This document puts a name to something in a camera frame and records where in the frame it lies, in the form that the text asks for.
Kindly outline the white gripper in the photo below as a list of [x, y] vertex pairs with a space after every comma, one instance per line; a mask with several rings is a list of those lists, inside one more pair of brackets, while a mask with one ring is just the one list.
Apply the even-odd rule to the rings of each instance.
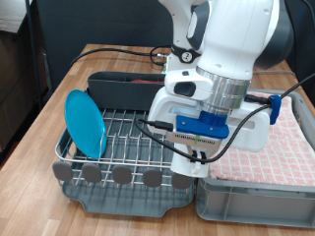
[[[186, 146], [192, 149], [200, 148], [207, 151], [217, 151], [219, 146], [226, 146], [236, 132], [236, 128], [260, 105], [242, 101], [237, 109], [216, 109], [203, 102], [182, 96], [169, 94], [161, 88], [153, 101], [148, 119], [153, 122], [164, 122], [172, 125], [170, 131], [165, 128], [149, 126], [155, 134], [166, 135], [167, 139], [177, 143], [177, 148], [185, 150]], [[270, 128], [271, 109], [259, 111], [251, 116], [240, 128], [231, 143], [232, 148], [250, 151], [261, 150], [268, 137]], [[206, 154], [200, 151], [205, 161]], [[197, 152], [192, 150], [195, 163]]]

